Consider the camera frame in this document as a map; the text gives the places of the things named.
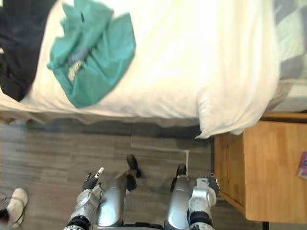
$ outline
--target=white shoe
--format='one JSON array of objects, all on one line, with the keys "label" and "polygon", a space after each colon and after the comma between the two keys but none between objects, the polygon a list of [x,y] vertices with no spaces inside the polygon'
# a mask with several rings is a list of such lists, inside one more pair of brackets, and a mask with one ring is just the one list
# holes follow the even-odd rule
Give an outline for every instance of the white shoe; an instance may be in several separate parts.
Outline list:
[{"label": "white shoe", "polygon": [[28,203],[28,195],[22,188],[13,192],[12,198],[7,206],[10,214],[9,225],[17,228],[24,220],[24,208]]}]

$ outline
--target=laminate flooring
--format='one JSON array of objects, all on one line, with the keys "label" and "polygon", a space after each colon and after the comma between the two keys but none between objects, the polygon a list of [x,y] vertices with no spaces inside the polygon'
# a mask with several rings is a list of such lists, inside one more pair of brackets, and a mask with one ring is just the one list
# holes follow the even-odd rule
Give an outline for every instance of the laminate flooring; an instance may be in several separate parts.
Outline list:
[{"label": "laminate flooring", "polygon": [[[0,127],[0,191],[11,195],[14,188],[22,187],[28,192],[24,230],[63,229],[74,211],[85,176],[103,166],[106,170],[100,181],[106,185],[128,168],[127,154],[137,157],[143,177],[138,180],[138,188],[127,197],[125,222],[163,224],[172,178],[177,166],[186,162],[183,149],[190,150],[192,181],[211,169],[210,142],[195,142],[197,127],[176,131],[174,127],[138,124],[133,133],[132,124],[105,121],[83,125],[72,119],[43,125],[18,122]],[[160,129],[154,132],[159,135],[153,135],[152,129]],[[222,199],[212,213],[216,230],[261,229],[259,223],[246,220]]]}]

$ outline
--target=black table leg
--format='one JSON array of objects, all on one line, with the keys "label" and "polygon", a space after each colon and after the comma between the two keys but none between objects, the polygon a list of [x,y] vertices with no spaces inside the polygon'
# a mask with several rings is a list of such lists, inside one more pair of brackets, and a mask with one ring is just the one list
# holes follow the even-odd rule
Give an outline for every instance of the black table leg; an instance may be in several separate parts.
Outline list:
[{"label": "black table leg", "polygon": [[270,224],[268,222],[262,222],[262,230],[269,230]]}]

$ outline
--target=teal cloth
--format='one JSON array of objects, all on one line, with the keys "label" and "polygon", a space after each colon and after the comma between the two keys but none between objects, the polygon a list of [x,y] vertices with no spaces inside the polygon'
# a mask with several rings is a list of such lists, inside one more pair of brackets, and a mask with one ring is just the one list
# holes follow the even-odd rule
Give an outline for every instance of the teal cloth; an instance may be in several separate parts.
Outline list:
[{"label": "teal cloth", "polygon": [[[69,101],[81,108],[116,86],[134,58],[136,42],[128,13],[112,19],[110,8],[91,0],[74,0],[73,7],[63,4],[63,9],[64,37],[56,38],[47,67]],[[74,80],[68,76],[72,59],[82,63]]]}]

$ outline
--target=wooden nightstand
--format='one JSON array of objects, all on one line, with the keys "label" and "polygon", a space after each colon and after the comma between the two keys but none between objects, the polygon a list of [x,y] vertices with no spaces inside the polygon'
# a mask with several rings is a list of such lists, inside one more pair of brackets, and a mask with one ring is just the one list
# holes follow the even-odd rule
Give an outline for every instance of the wooden nightstand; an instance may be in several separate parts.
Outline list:
[{"label": "wooden nightstand", "polygon": [[296,176],[303,151],[304,123],[259,121],[239,136],[217,135],[215,175],[222,196],[249,220],[307,223],[307,180]]}]

